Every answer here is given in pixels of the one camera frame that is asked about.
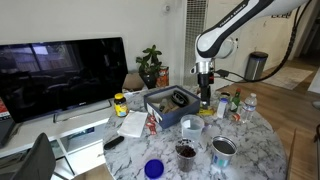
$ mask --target spice jar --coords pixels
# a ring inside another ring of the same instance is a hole
[[[114,95],[114,109],[119,117],[125,117],[128,115],[127,100],[122,93]]]

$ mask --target potted plant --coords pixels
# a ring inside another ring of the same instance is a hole
[[[137,57],[136,63],[140,63],[139,74],[148,89],[155,88],[159,70],[162,64],[158,59],[158,55],[162,55],[161,51],[156,49],[156,45],[142,51],[146,55]]]

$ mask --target remote control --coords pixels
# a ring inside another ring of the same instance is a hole
[[[124,140],[124,137],[119,136],[119,137],[115,138],[114,140],[107,142],[103,146],[103,148],[104,148],[104,150],[109,150],[109,149],[115,147],[116,145],[118,145],[119,143],[121,143],[123,140]]]

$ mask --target green bottle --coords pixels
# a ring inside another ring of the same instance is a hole
[[[237,88],[235,96],[232,98],[230,111],[231,112],[237,112],[239,103],[240,103],[240,92],[241,89]]]

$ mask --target trash can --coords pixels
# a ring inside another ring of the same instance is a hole
[[[253,52],[249,56],[245,78],[249,80],[259,79],[261,77],[264,65],[266,64],[268,54],[264,52]]]

